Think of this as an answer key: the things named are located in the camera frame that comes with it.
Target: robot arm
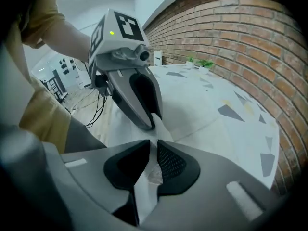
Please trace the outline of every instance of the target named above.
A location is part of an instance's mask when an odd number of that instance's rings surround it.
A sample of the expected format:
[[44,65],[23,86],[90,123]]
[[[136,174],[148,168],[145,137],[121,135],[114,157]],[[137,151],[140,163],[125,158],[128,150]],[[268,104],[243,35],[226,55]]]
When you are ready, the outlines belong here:
[[162,118],[160,88],[148,69],[148,46],[135,18],[109,9],[91,36],[89,50],[92,86],[103,97],[112,96],[123,113],[144,130],[155,127],[151,113]]

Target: mesh pad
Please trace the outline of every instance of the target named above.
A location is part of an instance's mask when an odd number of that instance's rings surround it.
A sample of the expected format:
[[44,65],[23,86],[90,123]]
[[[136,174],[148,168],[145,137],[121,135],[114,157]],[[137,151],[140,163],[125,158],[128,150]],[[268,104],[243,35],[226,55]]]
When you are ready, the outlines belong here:
[[200,175],[197,160],[162,140],[158,140],[157,149],[157,161],[163,175],[163,184],[157,189],[158,197],[182,194]]

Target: brick wall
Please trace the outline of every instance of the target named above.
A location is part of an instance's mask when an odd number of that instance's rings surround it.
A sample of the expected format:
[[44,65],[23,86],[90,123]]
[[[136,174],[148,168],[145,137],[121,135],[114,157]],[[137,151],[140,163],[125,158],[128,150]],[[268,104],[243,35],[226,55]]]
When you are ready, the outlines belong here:
[[177,0],[145,30],[164,64],[212,59],[277,119],[273,190],[286,193],[307,163],[308,52],[296,21],[275,0]]

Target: person's arm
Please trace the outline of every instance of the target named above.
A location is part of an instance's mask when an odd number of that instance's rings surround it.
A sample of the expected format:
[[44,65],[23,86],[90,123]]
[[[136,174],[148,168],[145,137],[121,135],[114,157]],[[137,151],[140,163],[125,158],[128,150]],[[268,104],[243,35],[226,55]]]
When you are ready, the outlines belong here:
[[59,21],[50,27],[42,40],[54,51],[88,62],[91,38],[74,28],[67,21]]
[[23,43],[32,48],[37,49],[46,43],[60,54],[88,62],[90,37],[65,20],[58,12],[56,0],[36,0],[21,34]]

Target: gray device housing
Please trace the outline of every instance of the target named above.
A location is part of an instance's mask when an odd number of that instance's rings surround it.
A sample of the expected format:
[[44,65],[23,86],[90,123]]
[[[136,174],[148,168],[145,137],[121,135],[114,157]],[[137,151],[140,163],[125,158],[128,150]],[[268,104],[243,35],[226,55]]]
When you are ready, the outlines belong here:
[[[103,167],[112,156],[142,141],[112,148],[59,155],[53,144],[40,142],[16,126],[0,127],[0,160],[14,185],[45,215],[76,231],[97,230],[242,230],[249,222],[226,189],[238,181],[265,215],[277,197],[261,182],[230,160],[188,146],[164,143],[193,157],[200,166],[198,179],[184,193],[160,196],[146,220],[135,227],[112,213],[127,201],[128,191],[115,188]],[[85,159],[67,168],[65,163]]]

